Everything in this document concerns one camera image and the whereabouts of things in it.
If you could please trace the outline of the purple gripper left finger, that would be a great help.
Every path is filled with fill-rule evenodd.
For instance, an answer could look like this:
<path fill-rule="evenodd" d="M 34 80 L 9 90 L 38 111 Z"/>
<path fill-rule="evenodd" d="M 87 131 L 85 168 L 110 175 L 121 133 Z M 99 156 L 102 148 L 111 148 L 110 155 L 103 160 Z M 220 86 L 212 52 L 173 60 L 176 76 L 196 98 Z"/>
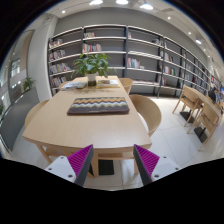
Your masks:
<path fill-rule="evenodd" d="M 89 145 L 72 155 L 59 156 L 46 171 L 65 180 L 83 186 L 93 158 L 93 146 Z"/>

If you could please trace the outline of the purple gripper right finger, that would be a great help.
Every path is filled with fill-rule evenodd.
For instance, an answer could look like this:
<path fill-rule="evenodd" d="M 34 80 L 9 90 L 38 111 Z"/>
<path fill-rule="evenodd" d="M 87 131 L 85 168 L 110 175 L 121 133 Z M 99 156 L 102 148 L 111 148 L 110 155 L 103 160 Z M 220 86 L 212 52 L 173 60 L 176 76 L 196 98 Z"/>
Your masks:
<path fill-rule="evenodd" d="M 134 145 L 133 154 L 143 185 L 180 170 L 180 167 L 167 156 L 158 156 L 141 146 Z"/>

